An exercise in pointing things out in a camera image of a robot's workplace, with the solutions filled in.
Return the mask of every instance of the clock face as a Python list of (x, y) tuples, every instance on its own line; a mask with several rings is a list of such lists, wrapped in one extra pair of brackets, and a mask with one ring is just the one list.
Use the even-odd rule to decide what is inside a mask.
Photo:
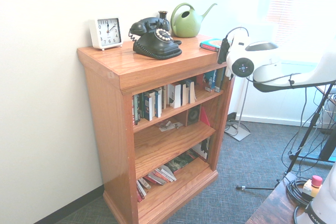
[(117, 18), (99, 19), (97, 21), (98, 36), (103, 47), (121, 42), (119, 20)]

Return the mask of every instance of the carpet floor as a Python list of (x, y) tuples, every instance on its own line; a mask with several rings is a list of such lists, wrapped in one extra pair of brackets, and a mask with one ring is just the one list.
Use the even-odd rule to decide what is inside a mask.
[[(281, 162), (282, 153), (297, 133), (298, 127), (244, 122), (249, 128), (251, 135), (242, 141), (237, 141), (225, 134), (221, 153), (218, 160), (218, 179), (195, 196), (184, 207), (177, 211), (165, 224), (244, 224), (250, 216), (263, 203), (271, 191), (267, 190), (244, 190), (235, 189), (236, 185), (273, 187), (276, 179), (282, 179), (291, 160), (288, 158), (292, 143), (286, 149)], [(293, 145), (296, 151), (307, 128), (302, 128), (297, 141)], [(309, 151), (312, 143), (313, 148), (321, 143), (324, 134), (316, 131), (314, 137), (307, 142), (301, 154)], [(327, 177), (332, 164), (305, 160), (296, 162), (292, 173), (300, 168), (304, 171), (314, 165), (313, 168), (302, 172), (301, 176), (310, 178), (316, 174), (323, 178)], [(102, 197), (97, 198), (78, 211), (69, 215), (57, 224), (117, 224), (116, 219), (110, 212)]]

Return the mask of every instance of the white alarm clock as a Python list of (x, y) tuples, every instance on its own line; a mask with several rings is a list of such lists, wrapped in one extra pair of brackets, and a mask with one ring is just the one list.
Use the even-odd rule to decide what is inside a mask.
[(122, 45), (118, 17), (92, 19), (89, 26), (93, 47), (104, 51), (105, 48)]

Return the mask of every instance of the lamp base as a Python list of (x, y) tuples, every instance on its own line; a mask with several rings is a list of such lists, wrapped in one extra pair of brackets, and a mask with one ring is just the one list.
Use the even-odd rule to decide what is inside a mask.
[(248, 131), (244, 130), (241, 127), (238, 127), (236, 124), (232, 124), (231, 127), (227, 131), (225, 131), (225, 133), (229, 134), (238, 141), (243, 140), (250, 134)]

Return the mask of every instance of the rotary dial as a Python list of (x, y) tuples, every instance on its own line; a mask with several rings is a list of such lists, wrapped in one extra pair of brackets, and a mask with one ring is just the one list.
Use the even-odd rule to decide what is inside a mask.
[(163, 29), (157, 29), (155, 31), (155, 36), (159, 40), (164, 41), (164, 42), (173, 41), (173, 38), (172, 38), (172, 36), (170, 36), (170, 33), (168, 33), (166, 30), (163, 30)]

